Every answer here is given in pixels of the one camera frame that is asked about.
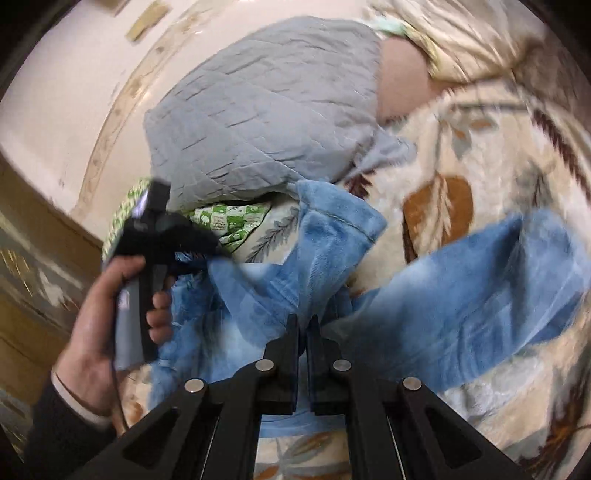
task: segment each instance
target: silver screw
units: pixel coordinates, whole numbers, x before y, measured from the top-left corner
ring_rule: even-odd
[[[351,362],[341,358],[340,360],[335,360],[333,363],[333,368],[337,372],[346,372],[347,370],[351,369]]]
[[[269,370],[273,369],[275,364],[273,360],[269,360],[267,358],[260,359],[257,363],[255,363],[255,367],[259,372],[268,372]]]
[[[192,378],[191,380],[187,380],[187,382],[185,383],[185,390],[189,393],[201,392],[201,390],[203,390],[203,387],[205,387],[205,383],[203,382],[203,380],[200,380],[198,378]]]
[[[423,385],[421,381],[416,377],[407,377],[402,381],[404,388],[407,390],[418,390]]]

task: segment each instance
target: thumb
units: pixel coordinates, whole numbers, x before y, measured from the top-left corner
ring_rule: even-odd
[[[101,352],[112,336],[115,296],[145,265],[144,257],[115,257],[90,288],[80,309],[70,344]]]

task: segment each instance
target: human hand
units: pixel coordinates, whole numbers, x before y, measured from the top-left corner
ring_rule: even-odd
[[[115,257],[90,288],[74,324],[70,342],[57,360],[54,372],[70,394],[91,412],[108,416],[116,398],[113,381],[112,338],[116,297],[123,284],[144,267],[144,257]],[[168,278],[165,290],[174,284]],[[172,337],[170,294],[152,297],[154,310],[146,315],[150,338],[157,344]]]

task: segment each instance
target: forearm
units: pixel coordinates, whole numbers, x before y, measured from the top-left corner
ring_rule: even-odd
[[[115,439],[108,419],[77,408],[67,395],[53,375],[35,406],[24,452],[25,467],[35,480],[67,478]]]

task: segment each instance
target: jeans cuff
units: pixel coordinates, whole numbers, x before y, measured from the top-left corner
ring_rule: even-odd
[[[364,200],[325,181],[300,180],[297,183],[300,201],[312,210],[334,216],[360,230],[375,242],[388,222]]]

